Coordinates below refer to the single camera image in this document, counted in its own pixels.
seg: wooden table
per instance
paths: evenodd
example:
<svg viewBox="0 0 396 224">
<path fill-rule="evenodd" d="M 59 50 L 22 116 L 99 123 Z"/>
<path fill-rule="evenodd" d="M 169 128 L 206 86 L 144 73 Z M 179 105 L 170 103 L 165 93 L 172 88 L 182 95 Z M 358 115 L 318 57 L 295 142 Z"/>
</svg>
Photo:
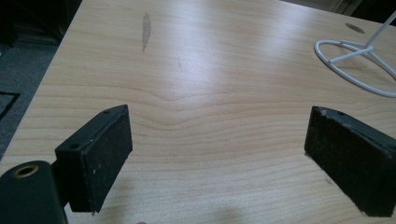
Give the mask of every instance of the wooden table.
<svg viewBox="0 0 396 224">
<path fill-rule="evenodd" d="M 394 223 L 362 214 L 304 155 L 312 105 L 396 137 L 395 99 L 345 81 L 314 52 L 320 39 L 365 42 L 379 26 L 269 0 L 85 0 L 0 173 L 55 161 L 54 149 L 94 115 L 128 104 L 134 151 L 102 212 L 66 206 L 70 223 Z M 393 67 L 395 36 L 389 27 L 375 44 Z M 342 66 L 396 90 L 365 59 Z"/>
</svg>

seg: wood grain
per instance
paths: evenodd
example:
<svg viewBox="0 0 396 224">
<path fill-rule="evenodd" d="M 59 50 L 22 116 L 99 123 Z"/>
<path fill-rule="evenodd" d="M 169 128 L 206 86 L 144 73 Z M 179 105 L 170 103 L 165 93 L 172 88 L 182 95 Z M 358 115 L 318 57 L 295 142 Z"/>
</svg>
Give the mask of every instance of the wood grain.
<svg viewBox="0 0 396 224">
<path fill-rule="evenodd" d="M 396 137 L 395 100 L 350 84 L 314 52 L 320 39 L 364 42 L 379 26 L 269 0 L 85 0 L 0 172 L 55 161 L 53 150 L 96 113 L 128 104 L 134 151 L 102 212 L 66 207 L 70 223 L 393 223 L 362 214 L 304 155 L 312 105 Z M 375 50 L 396 67 L 394 36 L 389 27 Z M 365 59 L 342 66 L 396 90 Z"/>
</svg>

